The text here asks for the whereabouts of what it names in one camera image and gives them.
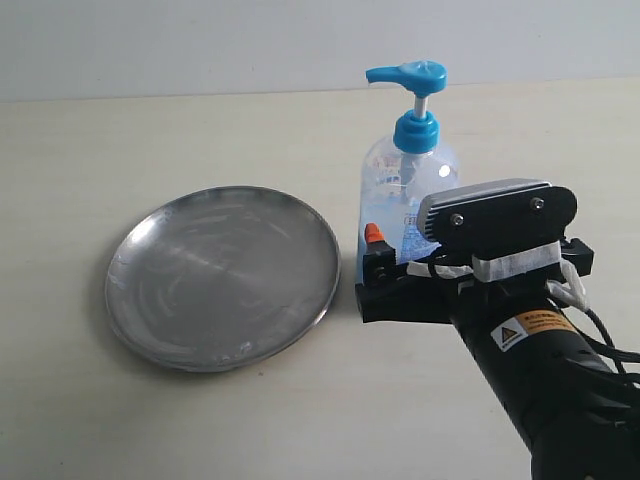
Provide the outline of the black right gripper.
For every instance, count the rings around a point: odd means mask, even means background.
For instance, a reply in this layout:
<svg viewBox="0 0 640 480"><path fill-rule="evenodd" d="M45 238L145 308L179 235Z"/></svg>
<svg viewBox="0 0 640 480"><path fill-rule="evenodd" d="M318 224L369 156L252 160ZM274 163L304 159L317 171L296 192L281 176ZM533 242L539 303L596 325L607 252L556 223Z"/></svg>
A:
<svg viewBox="0 0 640 480"><path fill-rule="evenodd" d="M417 260L398 263L396 252L376 223L364 229L363 281L355 285L365 323L451 324L469 311L484 311L510 298L552 297L562 307L576 291L560 293L591 273L594 251L578 238L561 239L528 250L456 252L441 245Z"/></svg>

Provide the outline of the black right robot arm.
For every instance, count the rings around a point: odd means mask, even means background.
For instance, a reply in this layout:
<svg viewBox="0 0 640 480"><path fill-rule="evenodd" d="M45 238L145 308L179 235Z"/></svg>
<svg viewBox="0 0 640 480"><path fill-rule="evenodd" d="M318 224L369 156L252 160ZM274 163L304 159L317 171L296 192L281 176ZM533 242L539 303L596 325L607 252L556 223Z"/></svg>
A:
<svg viewBox="0 0 640 480"><path fill-rule="evenodd" d="M561 240L563 267L483 284L460 254L400 264L377 225L364 238L363 320L452 325L529 450L533 478L638 477L639 377L622 369L638 355L565 315L565 284L592 266L588 246Z"/></svg>

